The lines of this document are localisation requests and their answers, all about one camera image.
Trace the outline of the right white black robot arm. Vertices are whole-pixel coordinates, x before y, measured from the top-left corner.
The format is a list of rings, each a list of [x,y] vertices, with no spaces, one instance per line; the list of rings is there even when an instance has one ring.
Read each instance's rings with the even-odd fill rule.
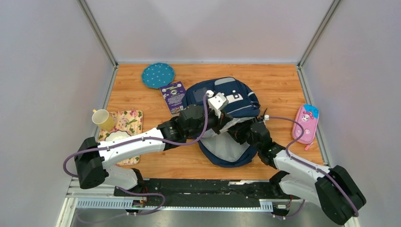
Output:
[[[321,166],[296,156],[273,141],[264,123],[239,123],[228,133],[236,142],[255,148],[265,165],[278,170],[270,184],[275,198],[287,194],[309,201],[337,225],[357,217],[366,205],[366,198],[345,168]]]

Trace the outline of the purple treehouse book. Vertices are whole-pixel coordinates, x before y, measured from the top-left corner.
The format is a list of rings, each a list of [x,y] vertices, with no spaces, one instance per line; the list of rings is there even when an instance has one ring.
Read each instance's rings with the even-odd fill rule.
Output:
[[[181,81],[161,87],[160,92],[172,116],[177,116],[183,109],[186,89]]]

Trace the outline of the navy blue backpack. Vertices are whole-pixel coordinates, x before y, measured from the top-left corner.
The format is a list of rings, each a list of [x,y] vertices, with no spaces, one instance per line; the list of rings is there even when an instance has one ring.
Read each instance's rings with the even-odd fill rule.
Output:
[[[225,125],[225,130],[228,126],[245,122],[260,114],[260,103],[256,94],[234,77],[210,79],[191,86],[182,99],[184,108],[192,104],[203,105],[202,99],[208,90],[221,93],[228,100],[222,113],[233,119]],[[227,131],[216,134],[212,129],[207,130],[198,144],[212,164],[225,168],[244,166],[257,153],[247,142],[236,142]]]

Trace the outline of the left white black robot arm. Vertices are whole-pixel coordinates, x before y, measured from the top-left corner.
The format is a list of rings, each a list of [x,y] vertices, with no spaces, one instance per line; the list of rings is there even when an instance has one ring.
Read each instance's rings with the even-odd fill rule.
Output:
[[[221,130],[232,116],[199,105],[190,105],[157,127],[135,136],[113,141],[96,141],[86,138],[74,156],[77,178],[81,189],[95,188],[108,184],[126,189],[132,196],[144,192],[144,183],[138,179],[137,170],[116,166],[125,159],[147,153],[166,151],[179,146],[187,146],[188,139],[198,140],[213,129]]]

